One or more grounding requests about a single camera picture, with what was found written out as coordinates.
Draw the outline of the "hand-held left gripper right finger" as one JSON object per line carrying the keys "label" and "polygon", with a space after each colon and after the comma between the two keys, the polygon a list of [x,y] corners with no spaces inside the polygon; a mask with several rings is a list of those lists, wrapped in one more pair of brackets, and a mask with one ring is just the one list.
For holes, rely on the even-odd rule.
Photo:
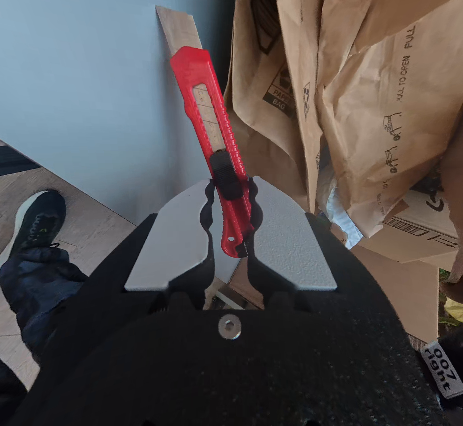
{"label": "hand-held left gripper right finger", "polygon": [[248,279],[266,307],[275,293],[332,292],[338,287],[304,209],[255,176],[249,179]]}

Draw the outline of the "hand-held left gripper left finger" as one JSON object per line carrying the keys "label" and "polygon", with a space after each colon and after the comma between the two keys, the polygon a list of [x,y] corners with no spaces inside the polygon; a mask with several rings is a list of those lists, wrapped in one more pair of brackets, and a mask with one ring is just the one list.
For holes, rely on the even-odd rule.
{"label": "hand-held left gripper left finger", "polygon": [[127,291],[177,292],[203,308],[215,276],[212,205],[215,187],[202,180],[170,200],[153,226],[124,285]]}

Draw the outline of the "red utility knife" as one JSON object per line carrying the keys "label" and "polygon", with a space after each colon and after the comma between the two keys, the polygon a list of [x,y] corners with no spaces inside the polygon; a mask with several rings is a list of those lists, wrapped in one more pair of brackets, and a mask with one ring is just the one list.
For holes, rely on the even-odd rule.
{"label": "red utility knife", "polygon": [[249,178],[225,108],[209,52],[184,46],[170,59],[223,214],[221,247],[230,257],[247,256],[253,230]]}

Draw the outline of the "light blue desk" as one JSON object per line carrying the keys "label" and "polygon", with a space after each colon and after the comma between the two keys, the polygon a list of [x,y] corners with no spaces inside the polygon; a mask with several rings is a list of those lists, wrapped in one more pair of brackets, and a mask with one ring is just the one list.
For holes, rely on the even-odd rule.
{"label": "light blue desk", "polygon": [[1,140],[133,225],[210,178],[156,6],[224,90],[235,0],[1,0]]}

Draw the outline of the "white plastic wrap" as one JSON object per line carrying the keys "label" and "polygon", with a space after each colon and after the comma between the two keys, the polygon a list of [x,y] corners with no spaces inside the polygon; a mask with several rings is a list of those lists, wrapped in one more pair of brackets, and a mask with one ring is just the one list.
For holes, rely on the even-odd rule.
{"label": "white plastic wrap", "polygon": [[343,233],[346,249],[355,247],[363,235],[344,209],[338,196],[337,182],[332,174],[319,174],[316,201],[329,222],[338,226]]}

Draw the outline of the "yellow item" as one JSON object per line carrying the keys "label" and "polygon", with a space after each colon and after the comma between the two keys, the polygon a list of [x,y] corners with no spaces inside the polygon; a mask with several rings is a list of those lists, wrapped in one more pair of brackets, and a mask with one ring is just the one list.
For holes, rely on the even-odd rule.
{"label": "yellow item", "polygon": [[462,323],[463,322],[463,304],[456,302],[449,297],[444,304],[444,309],[456,321]]}

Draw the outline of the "cardboard box with barcode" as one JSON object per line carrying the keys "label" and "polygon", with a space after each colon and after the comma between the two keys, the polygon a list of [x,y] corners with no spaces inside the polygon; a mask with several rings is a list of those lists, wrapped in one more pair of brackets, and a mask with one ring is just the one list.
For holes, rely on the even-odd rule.
{"label": "cardboard box with barcode", "polygon": [[362,262],[392,303],[407,333],[425,343],[438,337],[438,267],[400,263],[361,246],[350,252]]}

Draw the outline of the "black sneaker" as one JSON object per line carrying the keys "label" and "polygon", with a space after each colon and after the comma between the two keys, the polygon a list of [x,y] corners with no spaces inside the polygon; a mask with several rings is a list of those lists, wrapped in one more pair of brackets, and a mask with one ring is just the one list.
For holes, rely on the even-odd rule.
{"label": "black sneaker", "polygon": [[65,219],[66,201],[58,191],[33,194],[15,214],[13,235],[1,252],[1,263],[15,254],[51,246]]}

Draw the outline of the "printed cardboard box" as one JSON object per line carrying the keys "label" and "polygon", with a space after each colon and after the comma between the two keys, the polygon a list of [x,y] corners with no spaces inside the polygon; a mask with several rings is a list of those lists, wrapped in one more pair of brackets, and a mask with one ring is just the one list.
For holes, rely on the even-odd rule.
{"label": "printed cardboard box", "polygon": [[383,221],[395,241],[394,260],[406,263],[458,251],[458,234],[442,193],[409,190],[404,202],[406,209]]}

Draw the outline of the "brown paper bag line drawings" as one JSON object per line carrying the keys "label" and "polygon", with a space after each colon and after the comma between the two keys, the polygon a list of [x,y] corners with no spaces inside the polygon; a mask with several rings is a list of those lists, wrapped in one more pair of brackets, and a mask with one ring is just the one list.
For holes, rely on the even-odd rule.
{"label": "brown paper bag line drawings", "polygon": [[325,138],[366,238],[445,153],[462,109],[462,0],[277,0],[309,183]]}

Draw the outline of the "plain cardboard strip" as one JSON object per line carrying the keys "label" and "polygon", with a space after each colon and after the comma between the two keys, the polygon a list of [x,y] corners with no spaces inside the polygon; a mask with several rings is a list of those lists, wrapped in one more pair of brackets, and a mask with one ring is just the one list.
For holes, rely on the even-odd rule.
{"label": "plain cardboard strip", "polygon": [[162,6],[156,6],[156,13],[166,37],[170,57],[185,46],[202,49],[193,16]]}

